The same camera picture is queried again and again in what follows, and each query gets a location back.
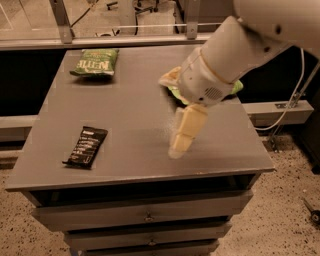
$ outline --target cream-colored object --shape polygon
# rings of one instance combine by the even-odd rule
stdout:
[[[191,146],[194,138],[205,125],[207,108],[200,104],[191,104],[176,111],[175,130],[169,148],[171,158],[180,158]]]

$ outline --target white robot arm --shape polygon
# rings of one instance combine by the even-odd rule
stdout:
[[[228,17],[182,63],[177,77],[191,104],[177,114],[169,156],[181,157],[205,124],[206,108],[229,95],[233,84],[291,45],[320,57],[320,1],[234,0],[240,18]]]

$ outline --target drawer handle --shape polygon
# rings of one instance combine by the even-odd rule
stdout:
[[[151,216],[151,214],[148,212],[147,217],[144,218],[145,222],[153,222],[154,218]]]
[[[151,239],[151,241],[148,243],[149,246],[155,246],[157,243]]]

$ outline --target black candy bar wrapper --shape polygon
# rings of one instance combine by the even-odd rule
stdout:
[[[77,145],[68,161],[62,161],[62,163],[70,167],[90,169],[107,134],[107,130],[83,126]]]

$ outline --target green snack bag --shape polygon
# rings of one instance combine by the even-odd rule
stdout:
[[[118,49],[86,49],[71,75],[81,77],[113,76]]]

